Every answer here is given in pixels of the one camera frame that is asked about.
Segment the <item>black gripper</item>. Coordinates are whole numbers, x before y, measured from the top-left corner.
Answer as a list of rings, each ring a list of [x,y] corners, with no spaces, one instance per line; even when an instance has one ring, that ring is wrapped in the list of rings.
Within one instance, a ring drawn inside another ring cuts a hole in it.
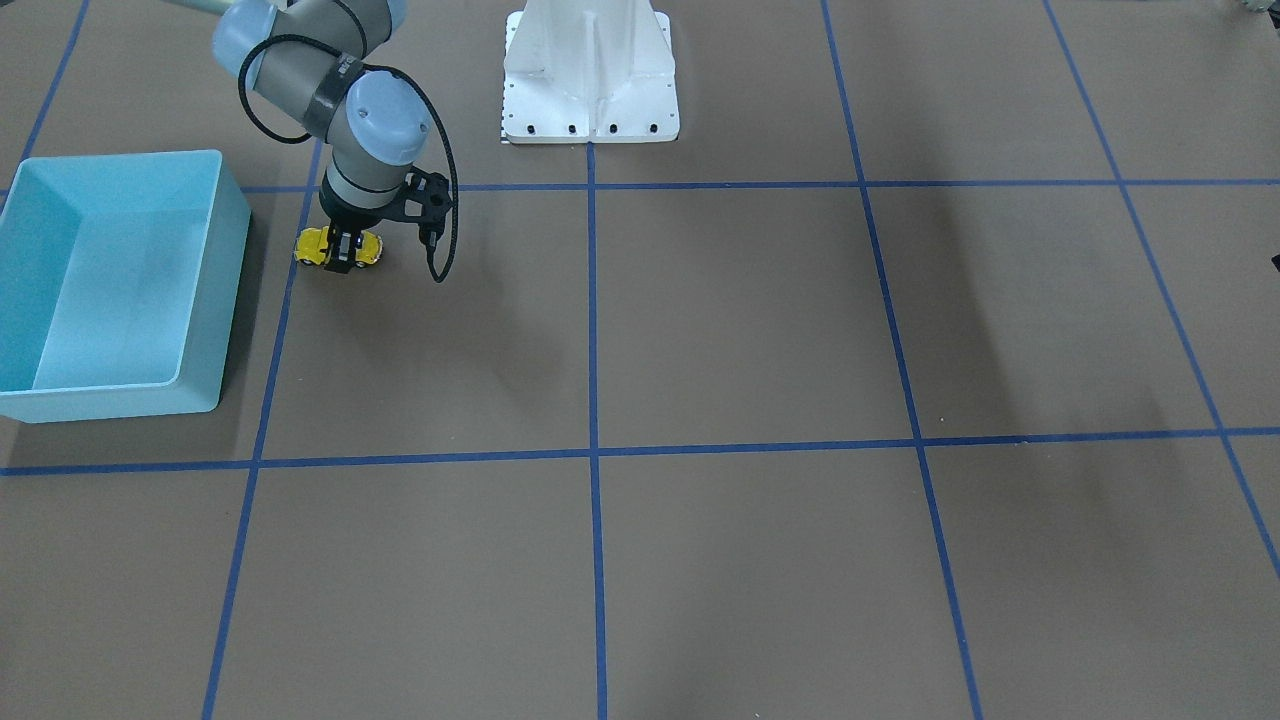
[[[353,241],[349,232],[370,231],[381,222],[412,224],[420,234],[440,238],[453,210],[453,184],[440,173],[410,170],[396,188],[371,192],[349,182],[338,170],[328,170],[320,184],[324,213],[340,231],[326,231],[326,272],[348,274],[356,258],[369,256],[369,232]]]

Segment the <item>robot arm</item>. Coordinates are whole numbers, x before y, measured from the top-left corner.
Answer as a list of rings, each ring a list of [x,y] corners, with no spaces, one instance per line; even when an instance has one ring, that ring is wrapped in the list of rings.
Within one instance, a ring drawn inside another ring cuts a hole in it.
[[[278,143],[316,140],[330,161],[326,224],[300,232],[294,260],[347,273],[381,259],[375,228],[413,225],[433,281],[451,273],[460,201],[445,126],[404,72],[369,61],[403,24],[403,1],[192,1],[218,18],[212,55],[248,120]]]

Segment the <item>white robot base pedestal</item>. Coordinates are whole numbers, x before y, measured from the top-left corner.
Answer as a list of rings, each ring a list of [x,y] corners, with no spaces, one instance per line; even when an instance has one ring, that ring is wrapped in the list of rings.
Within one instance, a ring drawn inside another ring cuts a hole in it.
[[[681,113],[672,23],[649,1],[529,1],[504,23],[507,143],[666,143]]]

